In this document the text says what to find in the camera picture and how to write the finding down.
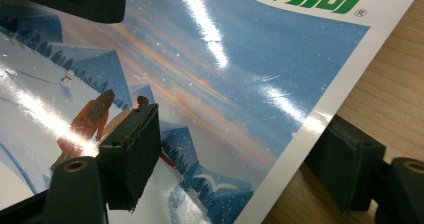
tree illustration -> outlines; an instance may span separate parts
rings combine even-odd
[[[63,68],[65,68],[66,70],[71,70],[73,63],[74,63],[74,58],[71,58],[65,62],[65,64],[63,65]]]
[[[109,83],[108,83],[108,81],[103,82],[103,83],[102,83],[102,85],[100,85],[100,87],[99,87],[99,90],[98,90],[98,91],[99,91],[100,93],[105,92],[105,91],[107,90],[106,88],[107,88],[107,85],[108,85],[108,84],[109,84]]]
[[[162,141],[161,145],[165,153],[169,153],[169,151],[171,151],[171,146],[168,144],[168,142]]]
[[[205,200],[205,198],[208,196],[209,192],[210,192],[209,187],[207,185],[204,185],[199,192],[199,196],[198,196],[199,200],[200,201]]]
[[[182,154],[175,161],[176,163],[179,163],[179,166],[180,166],[179,172],[181,174],[184,174],[187,171],[187,167],[188,167],[188,165],[185,164],[184,159],[185,159],[184,154]]]
[[[199,192],[202,187],[205,185],[206,179],[205,178],[193,178],[193,189],[196,192]]]
[[[91,87],[92,87],[94,90],[97,90],[97,88],[98,88],[98,84],[97,84],[97,81],[96,81],[96,80],[94,80],[93,85],[91,85]]]
[[[28,43],[27,46],[35,51],[38,44],[40,44],[40,40],[41,40],[41,35],[40,33],[37,33],[32,37],[31,41]]]
[[[40,46],[37,48],[37,52],[40,53],[41,55],[43,55],[43,53],[46,51],[47,48],[47,42],[44,41],[43,43],[40,44]]]
[[[62,50],[59,50],[57,52],[55,52],[52,56],[52,58],[50,59],[53,63],[58,64],[59,59],[62,57]]]
[[[50,57],[50,55],[52,54],[52,46],[50,45],[50,46],[47,46],[46,47],[46,49],[45,49],[45,51],[44,51],[44,53],[42,53],[42,55],[45,57],[45,58],[49,58]]]
[[[60,65],[60,66],[63,66],[63,63],[65,62],[65,60],[66,60],[66,56],[62,56],[59,59],[59,61],[57,61],[57,64]]]
[[[79,68],[77,68],[77,69],[74,70],[74,74],[75,74],[76,77],[78,77],[79,72],[80,72],[80,69]]]
[[[16,40],[21,42],[22,44],[26,44],[27,40],[32,36],[32,29],[25,29],[18,33],[16,36]]]
[[[86,78],[85,80],[84,80],[84,82],[87,84],[87,85],[89,85],[90,86],[90,84],[91,84],[91,82],[93,81],[93,78],[92,77],[88,77],[88,78]]]
[[[80,74],[79,74],[79,78],[81,79],[81,80],[83,80],[84,78],[85,78],[85,74],[87,73],[87,71],[86,70],[83,70]]]

wooden surface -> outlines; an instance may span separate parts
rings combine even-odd
[[[385,161],[424,161],[424,0],[415,0],[338,114],[387,147]],[[263,223],[374,223],[368,212],[341,214],[302,165]]]

